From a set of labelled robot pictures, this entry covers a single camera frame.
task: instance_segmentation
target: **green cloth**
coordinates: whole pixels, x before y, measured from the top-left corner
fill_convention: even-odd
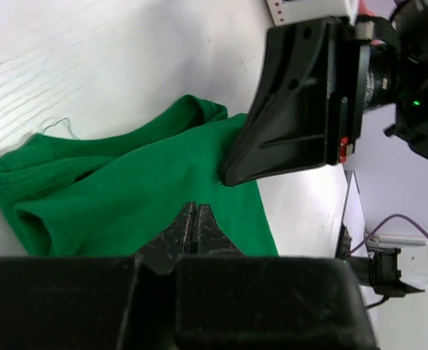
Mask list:
[[[188,201],[210,204],[245,254],[277,255],[257,183],[225,187],[217,175],[244,120],[185,96],[126,135],[36,134],[0,157],[0,209],[31,255],[131,254]]]

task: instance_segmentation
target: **black plastic housing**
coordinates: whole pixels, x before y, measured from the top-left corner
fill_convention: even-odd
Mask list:
[[[257,94],[220,169],[224,184],[345,160],[360,135],[370,60],[369,42],[353,30],[327,17],[268,31]]]

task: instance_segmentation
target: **white surface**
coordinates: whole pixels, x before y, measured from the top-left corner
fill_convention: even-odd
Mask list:
[[[392,0],[367,0],[366,4],[383,16],[394,8]],[[390,214],[401,213],[428,231],[428,160],[411,152],[404,141],[385,137],[383,130],[394,122],[394,111],[388,106],[365,114],[362,137],[346,168],[358,173],[368,230]],[[401,219],[390,220],[378,235],[421,237]]]
[[[343,223],[353,238],[351,249],[357,246],[365,237],[365,217],[362,212],[361,201],[359,200],[358,184],[356,174],[352,171],[349,180],[348,194],[346,197],[345,214]],[[367,257],[366,245],[361,246],[355,253],[355,257]],[[382,297],[374,293],[371,287],[360,287],[365,305],[378,302]],[[377,326],[378,309],[372,308],[368,311],[373,329]]]
[[[247,112],[270,26],[263,0],[0,0],[0,154],[64,117],[81,139],[125,133],[186,93]],[[260,189],[281,253],[332,256],[340,166]],[[0,214],[6,254],[24,251]]]
[[[276,26],[331,16],[355,23],[359,9],[359,0],[266,1]]]
[[[377,336],[381,350],[428,350],[428,290],[379,306]]]
[[[418,289],[428,287],[428,244],[402,248],[398,256],[402,282]]]

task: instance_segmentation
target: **white table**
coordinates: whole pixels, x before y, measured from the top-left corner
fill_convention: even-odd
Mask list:
[[[186,93],[247,112],[270,26],[263,0],[0,0],[0,154],[64,117],[81,139],[125,133]],[[69,137],[63,123],[49,132]],[[259,184],[281,254],[333,256],[340,166]]]

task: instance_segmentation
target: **purple cable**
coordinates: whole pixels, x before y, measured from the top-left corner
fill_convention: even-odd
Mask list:
[[[376,226],[376,228],[373,230],[373,232],[371,232],[369,235],[367,235],[367,237],[360,243],[358,244],[356,247],[354,247],[351,251],[350,254],[355,253],[355,251],[357,251],[359,248],[361,248],[367,241],[369,241],[376,233],[377,231],[379,231],[379,229],[384,226],[386,224],[386,222],[388,222],[389,220],[393,219],[394,217],[399,217],[400,219],[405,219],[406,221],[408,221],[409,223],[411,223],[416,229],[418,229],[419,232],[421,232],[424,237],[427,238],[428,240],[428,232],[423,229],[419,223],[417,223],[415,220],[411,219],[410,217],[407,217],[406,215],[403,214],[392,214],[389,217],[386,217],[384,220],[381,221],[381,223],[379,225]]]

